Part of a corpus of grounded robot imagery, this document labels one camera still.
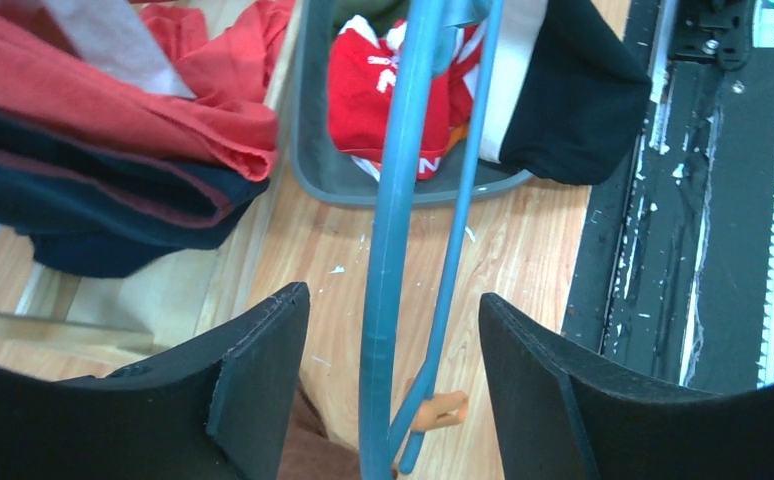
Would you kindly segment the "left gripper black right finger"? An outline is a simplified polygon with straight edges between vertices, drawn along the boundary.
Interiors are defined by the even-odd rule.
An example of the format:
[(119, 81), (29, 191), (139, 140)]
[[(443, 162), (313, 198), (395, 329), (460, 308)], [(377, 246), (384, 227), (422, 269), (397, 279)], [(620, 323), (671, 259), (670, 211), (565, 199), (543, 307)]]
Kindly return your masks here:
[(774, 479), (774, 384), (649, 377), (482, 295), (479, 332), (508, 479)]

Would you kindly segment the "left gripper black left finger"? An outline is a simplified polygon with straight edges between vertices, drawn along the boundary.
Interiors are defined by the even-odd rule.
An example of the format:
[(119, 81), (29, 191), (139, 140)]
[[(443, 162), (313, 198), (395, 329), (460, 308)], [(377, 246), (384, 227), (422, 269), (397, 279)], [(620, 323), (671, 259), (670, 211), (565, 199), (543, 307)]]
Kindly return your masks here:
[(303, 282), (97, 378), (0, 367), (0, 479), (273, 479), (310, 312)]

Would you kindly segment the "black underwear cream waistband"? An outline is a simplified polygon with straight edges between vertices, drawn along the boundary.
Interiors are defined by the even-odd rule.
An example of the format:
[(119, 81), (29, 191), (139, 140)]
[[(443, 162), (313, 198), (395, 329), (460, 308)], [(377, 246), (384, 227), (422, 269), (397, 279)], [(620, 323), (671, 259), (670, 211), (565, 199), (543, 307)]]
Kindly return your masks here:
[(591, 1), (503, 4), (481, 160), (567, 185), (608, 180), (651, 80)]

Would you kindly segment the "red underwear white trim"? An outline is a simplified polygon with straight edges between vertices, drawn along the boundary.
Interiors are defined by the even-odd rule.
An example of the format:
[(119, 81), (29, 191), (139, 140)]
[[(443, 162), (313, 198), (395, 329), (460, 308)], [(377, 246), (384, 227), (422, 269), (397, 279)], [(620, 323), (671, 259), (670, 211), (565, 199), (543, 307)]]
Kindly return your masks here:
[[(328, 64), (328, 132), (334, 146), (379, 179), (400, 53), (407, 26), (398, 20), (382, 36), (367, 19), (346, 21)], [(457, 30), (447, 70), (431, 83), (423, 128), (418, 180), (432, 179), (446, 156), (449, 132), (468, 123), (475, 102), (487, 23)]]

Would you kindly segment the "blue-grey plastic clip hanger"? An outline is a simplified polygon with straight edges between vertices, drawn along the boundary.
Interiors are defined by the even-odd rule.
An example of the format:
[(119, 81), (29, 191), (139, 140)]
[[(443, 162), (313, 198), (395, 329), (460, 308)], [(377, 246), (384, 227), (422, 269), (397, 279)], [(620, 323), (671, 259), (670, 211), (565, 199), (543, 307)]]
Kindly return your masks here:
[[(414, 1), (388, 117), (374, 210), (360, 350), (358, 438), (364, 479), (413, 471), (428, 431), (460, 424), (465, 393), (434, 392), (463, 245), (503, 4)], [(485, 21), (474, 107), (425, 359), (397, 411), (394, 354), (417, 161), (430, 84), (452, 61), (458, 28)]]

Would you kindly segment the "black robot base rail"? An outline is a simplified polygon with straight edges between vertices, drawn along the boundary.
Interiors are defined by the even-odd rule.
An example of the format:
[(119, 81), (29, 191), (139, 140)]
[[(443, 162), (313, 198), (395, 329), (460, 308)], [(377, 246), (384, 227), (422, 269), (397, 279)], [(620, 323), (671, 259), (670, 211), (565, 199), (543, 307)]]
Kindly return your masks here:
[(634, 1), (652, 81), (587, 208), (562, 335), (711, 392), (774, 383), (774, 1)]

